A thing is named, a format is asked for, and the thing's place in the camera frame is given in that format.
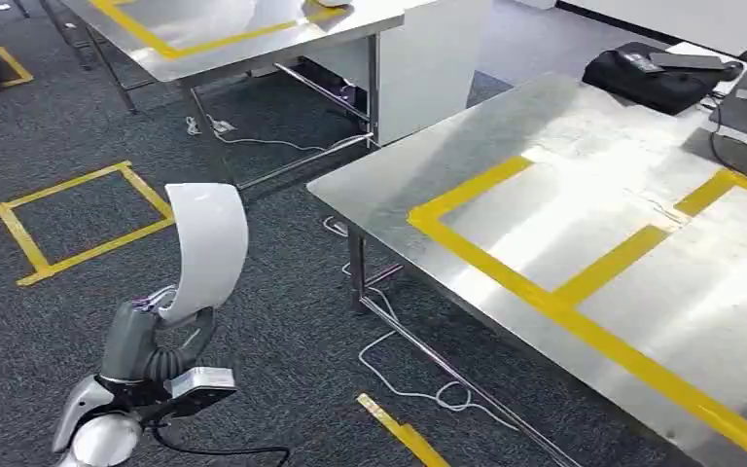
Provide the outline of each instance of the gray carpet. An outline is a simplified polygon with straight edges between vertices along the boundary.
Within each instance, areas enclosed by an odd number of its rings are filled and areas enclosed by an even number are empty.
[[[185,133],[184,104],[169,87],[138,91],[142,113],[129,115],[100,70],[80,70],[38,5],[28,2],[28,8],[33,18],[0,16],[0,46],[36,76],[0,91],[0,202],[123,160],[164,197],[165,183],[219,179],[210,158],[224,157],[233,171],[249,175],[299,155],[284,147],[202,143]],[[127,77],[135,72],[122,69]],[[478,73],[473,99],[508,87]],[[283,76],[209,90],[204,97],[212,114],[244,136],[325,145],[354,132],[320,96]],[[215,410],[177,422],[167,435],[195,447],[285,445],[293,449],[294,466],[420,465],[355,402],[367,392],[451,465],[551,465],[536,446],[484,413],[448,413],[427,401],[394,397],[357,362],[356,353],[386,327],[349,310],[338,270],[346,261],[343,240],[322,230],[323,214],[303,182],[361,155],[347,150],[246,194],[249,258],[202,362],[233,367],[238,392]],[[51,259],[156,219],[117,176],[34,201],[18,216]],[[387,260],[374,257],[379,264]],[[0,467],[54,463],[49,446],[58,411],[72,384],[96,370],[115,306],[174,281],[178,271],[176,233],[167,229],[17,287],[32,268],[0,221]],[[559,370],[499,341],[424,285],[400,276],[385,290],[422,337],[584,465],[668,460],[668,447],[643,437]],[[397,338],[370,358],[402,388],[434,392],[447,382]],[[147,437],[129,465],[267,466],[274,456],[190,456],[160,449]]]

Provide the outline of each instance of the table leg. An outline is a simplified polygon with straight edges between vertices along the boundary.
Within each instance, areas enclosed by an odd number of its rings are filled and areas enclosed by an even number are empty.
[[[196,127],[201,132],[202,144],[216,144],[216,133],[213,126],[210,125],[210,121],[207,119],[207,111],[204,110],[204,104],[201,102],[196,90],[193,86],[179,81],[179,88],[182,90],[182,95],[185,97],[185,101],[191,110],[192,117],[196,120]],[[213,151],[212,154],[221,154],[218,151]],[[225,176],[221,177],[226,183],[235,185],[236,181],[233,179],[231,170],[228,167],[228,163],[221,157],[211,156],[213,158],[213,166],[219,169],[219,173],[224,173]]]
[[[545,452],[547,452],[553,461],[559,465],[560,467],[581,467],[580,464],[571,458],[570,455],[565,453],[562,449],[560,449],[557,445],[555,445],[551,440],[549,440],[545,435],[537,431],[536,428],[528,424],[522,417],[517,415],[514,411],[509,409],[505,406],[502,402],[497,400],[494,396],[492,396],[489,392],[482,389],[479,385],[477,385],[474,382],[471,382],[467,377],[465,377],[462,372],[456,369],[453,365],[448,363],[447,360],[436,350],[434,350],[433,347],[425,343],[423,340],[418,338],[414,333],[412,333],[408,328],[403,326],[402,323],[394,319],[391,315],[389,315],[384,309],[382,309],[379,305],[376,304],[375,301],[371,300],[368,297],[363,296],[360,301],[361,305],[364,308],[369,309],[373,313],[375,313],[377,316],[382,318],[383,321],[385,321],[388,326],[394,329],[397,333],[399,333],[403,338],[408,340],[411,344],[413,344],[416,348],[421,350],[425,355],[431,358],[431,360],[434,361],[440,368],[442,368],[446,373],[448,373],[451,377],[456,379],[460,384],[462,384],[464,387],[467,387],[471,391],[473,391],[475,394],[482,397],[482,399],[485,400],[485,402],[488,403],[488,405],[494,409],[497,413],[502,415],[506,420],[508,420],[511,424],[516,426],[519,431],[527,436],[531,441],[536,443],[540,448],[542,448]]]
[[[58,20],[58,15],[50,7],[49,0],[39,0],[39,4],[41,5],[42,10],[44,10],[44,13],[47,15],[47,18],[49,18],[50,22],[53,23],[55,31],[58,32],[59,36],[61,36],[61,40],[64,41],[64,44],[67,44],[67,47],[70,48],[70,50],[73,52],[73,55],[76,57],[76,60],[79,62],[79,65],[82,67],[82,69],[90,70],[90,66],[87,59],[85,58],[85,55],[82,54],[82,50],[76,47],[76,45],[73,44],[67,37],[67,31],[64,29],[64,26],[61,25],[61,21]]]
[[[85,22],[81,21],[80,19],[79,19],[79,23],[85,29],[85,32],[87,33],[87,36],[88,36],[88,42],[90,44],[90,47],[95,52],[95,55],[98,57],[98,61],[101,63],[101,67],[104,68],[105,73],[107,73],[107,77],[113,83],[113,86],[116,87],[116,91],[119,93],[119,97],[124,102],[124,105],[127,107],[127,110],[131,114],[135,114],[138,111],[136,110],[136,105],[133,104],[133,100],[130,98],[130,93],[127,92],[127,90],[125,89],[125,86],[122,85],[122,82],[119,81],[119,76],[116,74],[116,71],[113,69],[113,66],[110,64],[110,61],[107,60],[107,57],[104,55],[104,52],[101,50],[101,46],[98,45],[98,42],[96,41],[96,38],[92,33],[92,30],[90,30],[89,26]]]
[[[351,306],[356,311],[365,312],[362,298],[365,296],[365,239],[348,226],[348,252],[350,254]]]
[[[379,143],[379,35],[368,37],[368,133],[373,133],[368,149]]]
[[[18,10],[22,15],[24,15],[25,18],[30,18],[30,14],[27,12],[26,7],[24,7],[24,4],[21,2],[21,0],[13,0],[13,3],[16,4],[16,8],[18,8]]]

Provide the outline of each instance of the black electronic device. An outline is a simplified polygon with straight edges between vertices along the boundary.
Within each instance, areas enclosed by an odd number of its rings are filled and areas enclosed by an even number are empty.
[[[663,68],[713,71],[723,71],[724,69],[723,61],[714,55],[651,53],[649,58],[653,64]]]
[[[720,74],[721,81],[734,81],[743,74],[745,65],[740,61],[730,61],[723,64],[723,71]]]
[[[695,105],[720,82],[721,74],[714,71],[643,73],[635,71],[633,65],[624,65],[625,55],[645,57],[661,52],[662,49],[639,42],[623,44],[589,63],[583,82],[669,115]]]
[[[665,71],[662,67],[657,66],[646,58],[645,55],[638,53],[628,53],[624,51],[614,51],[614,59],[620,65],[630,68],[644,75],[662,73]]]

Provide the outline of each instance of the electrical wire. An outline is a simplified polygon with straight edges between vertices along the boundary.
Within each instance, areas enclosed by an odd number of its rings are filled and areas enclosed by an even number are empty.
[[[717,128],[709,134],[709,147],[711,148],[711,154],[714,159],[724,167],[747,176],[746,172],[740,170],[736,165],[723,159],[723,157],[720,155],[720,152],[717,150],[717,143],[715,140],[717,139],[717,135],[720,132],[721,128],[723,128],[723,109],[721,108],[721,103],[717,100],[714,93],[709,93],[708,97],[712,100],[712,102],[714,102],[715,112],[717,112]]]
[[[342,236],[342,237],[347,237],[347,232],[344,232],[344,231],[338,229],[337,227],[331,225],[331,221],[332,220],[334,220],[333,216],[329,216],[329,217],[325,218],[325,220],[322,221],[322,226],[325,227],[325,229],[327,231],[329,231],[329,232],[331,232],[333,234],[336,234],[336,235],[339,235],[339,236]],[[345,274],[347,276],[350,276],[351,275],[350,274],[350,263],[346,263],[345,266],[343,266],[341,270],[342,270],[343,274]],[[371,292],[374,292],[375,294],[379,295],[379,297],[382,299],[382,302],[385,304],[385,312],[390,317],[392,317],[394,319],[394,321],[399,322],[399,317],[397,316],[397,313],[394,310],[394,307],[391,305],[391,302],[388,300],[388,297],[385,295],[385,293],[382,292],[381,290],[375,288],[375,287],[368,287],[368,290],[370,290]],[[462,404],[450,404],[449,402],[445,401],[443,399],[443,394],[446,391],[448,391],[448,389],[450,389],[451,387],[461,386],[462,383],[460,383],[459,381],[451,381],[451,382],[445,384],[433,396],[430,395],[430,394],[424,394],[424,393],[421,393],[421,392],[407,392],[407,391],[401,391],[401,390],[397,389],[391,383],[391,381],[389,381],[388,378],[385,377],[385,375],[382,374],[381,371],[377,370],[374,367],[374,365],[372,365],[368,360],[365,359],[365,354],[367,352],[369,352],[372,348],[376,347],[377,345],[379,345],[383,341],[387,340],[388,338],[390,338],[394,334],[396,334],[396,331],[391,331],[389,333],[383,334],[382,336],[380,336],[379,338],[377,338],[373,342],[371,342],[368,345],[366,345],[357,354],[357,359],[359,359],[359,361],[363,365],[365,365],[365,367],[367,367],[369,370],[371,370],[371,372],[374,375],[376,375],[376,377],[378,377],[379,380],[382,381],[382,384],[384,384],[385,387],[387,387],[391,392],[393,392],[394,394],[396,394],[398,396],[403,396],[403,397],[415,397],[415,398],[420,398],[420,399],[428,399],[428,400],[434,401],[435,403],[437,403],[438,406],[442,407],[443,409],[447,409],[449,411],[457,412],[457,413],[462,412],[462,411],[464,411],[466,409],[479,409],[479,410],[487,413],[488,416],[490,416],[491,418],[494,419],[494,421],[496,421],[497,423],[505,426],[506,428],[509,428],[511,430],[514,430],[514,431],[519,431],[519,429],[517,427],[515,427],[511,423],[503,420],[499,416],[495,415],[492,411],[490,411],[489,409],[487,409],[485,406],[482,406],[480,404],[475,404],[475,403],[471,402],[472,399],[473,399],[473,394],[471,393],[471,389],[465,388],[465,402],[463,402]]]
[[[156,423],[152,425],[150,428],[153,431],[153,438],[156,439],[156,441],[164,446],[165,448],[175,450],[177,452],[183,452],[185,454],[196,454],[196,455],[249,455],[249,454],[261,454],[265,452],[282,452],[282,458],[279,459],[279,462],[276,464],[276,467],[282,467],[282,465],[285,464],[285,462],[288,461],[288,458],[291,456],[291,450],[288,448],[284,448],[281,446],[268,446],[263,448],[247,448],[247,449],[191,449],[191,448],[182,448],[181,446],[178,446],[174,444],[172,441],[169,441],[164,438],[164,436],[161,434],[161,431],[159,431],[159,428],[163,427],[164,425],[160,423]]]
[[[207,118],[210,119],[210,123],[212,125],[217,124],[218,122],[213,119],[213,117],[210,116],[210,114],[207,115]],[[198,129],[198,123],[196,122],[196,119],[193,117],[187,117],[185,118],[185,123],[188,124],[188,134],[191,136],[196,136],[198,134],[201,134],[201,130]],[[213,133],[216,134],[216,138],[219,139],[219,141],[222,141],[226,144],[238,144],[238,143],[256,143],[256,144],[282,144],[285,146],[290,146],[294,149],[297,149],[299,151],[308,152],[308,151],[325,151],[325,148],[321,148],[319,146],[307,146],[302,147],[297,144],[291,143],[289,141],[275,141],[275,140],[263,140],[263,139],[253,139],[253,138],[242,138],[242,139],[226,139],[223,138],[221,134],[219,134],[219,131],[213,130]]]

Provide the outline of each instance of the yellow tape outline on floor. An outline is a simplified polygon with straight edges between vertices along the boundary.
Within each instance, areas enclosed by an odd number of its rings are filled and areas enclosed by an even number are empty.
[[[668,237],[668,233],[654,226],[647,226],[555,292],[549,292],[441,221],[447,212],[519,174],[532,164],[526,158],[514,157],[496,165],[450,192],[415,207],[409,213],[408,222],[747,451],[746,418],[715,401],[574,308],[574,305],[658,246]],[[734,187],[747,190],[747,177],[722,168],[709,181],[677,203],[675,208],[695,216]]]
[[[65,269],[70,269],[80,263],[95,258],[99,255],[103,255],[108,251],[115,250],[116,248],[127,245],[132,241],[145,237],[149,234],[156,233],[174,224],[173,210],[170,208],[170,205],[165,202],[159,196],[159,194],[156,193],[155,190],[150,188],[150,186],[145,183],[145,181],[142,180],[141,177],[139,177],[138,174],[136,174],[130,168],[131,166],[132,162],[130,161],[119,162],[110,165],[109,167],[105,167],[100,170],[82,175],[81,177],[59,183],[54,187],[49,187],[25,197],[14,199],[12,201],[2,202],[0,204],[1,220],[4,222],[4,225],[7,226],[7,230],[16,240],[16,243],[18,243],[21,251],[24,252],[24,255],[27,257],[30,265],[32,265],[32,267],[36,269],[34,273],[26,276],[23,279],[19,279],[16,284],[21,286],[35,284],[36,282],[42,279],[46,279],[47,277],[51,277],[59,272],[62,272]],[[64,190],[77,187],[90,180],[94,180],[98,177],[103,177],[104,175],[108,175],[114,172],[120,172],[124,179],[127,180],[130,185],[132,185],[133,188],[135,188],[136,191],[139,192],[147,201],[149,201],[162,216],[164,216],[164,219],[155,222],[155,224],[151,224],[147,227],[144,227],[132,233],[128,233],[127,235],[123,235],[119,238],[112,239],[108,242],[96,246],[95,248],[91,248],[88,251],[79,253],[76,256],[72,256],[51,265],[47,258],[44,256],[44,253],[42,253],[41,249],[36,244],[35,240],[33,240],[33,237],[30,236],[30,234],[27,232],[27,229],[24,227],[18,217],[16,217],[16,213],[13,211],[13,209],[27,204],[28,202],[48,197],[59,192],[63,192]]]
[[[187,47],[184,49],[176,49],[173,46],[167,44],[162,40],[161,37],[157,36],[153,31],[142,25],[140,22],[133,19],[130,15],[123,12],[118,5],[122,3],[131,2],[119,2],[118,0],[90,0],[91,4],[101,11],[108,18],[111,18],[119,26],[125,29],[127,32],[132,34],[136,39],[141,41],[144,45],[152,48],[165,58],[181,58],[192,54],[200,54],[203,52],[210,52],[220,47],[235,44],[237,42],[253,39],[256,37],[264,36],[273,32],[290,29],[302,24],[302,19],[294,19],[286,22],[281,22],[273,26],[262,27],[253,31],[244,32],[241,34],[234,34],[232,36],[223,37],[215,41],[205,42],[195,46]],[[345,8],[327,8],[320,5],[315,0],[305,0],[305,3],[309,3],[319,8],[319,13],[309,15],[303,19],[307,22],[318,22],[328,18],[337,17],[346,12]]]
[[[13,58],[13,56],[10,55],[9,52],[7,52],[7,49],[0,47],[0,57],[2,60],[4,60],[5,63],[10,65],[10,68],[13,68],[13,71],[15,71],[18,75],[18,78],[2,83],[2,88],[9,88],[10,86],[20,85],[22,83],[33,81],[33,75],[31,75],[26,68],[21,66],[21,64],[18,63],[18,60]]]

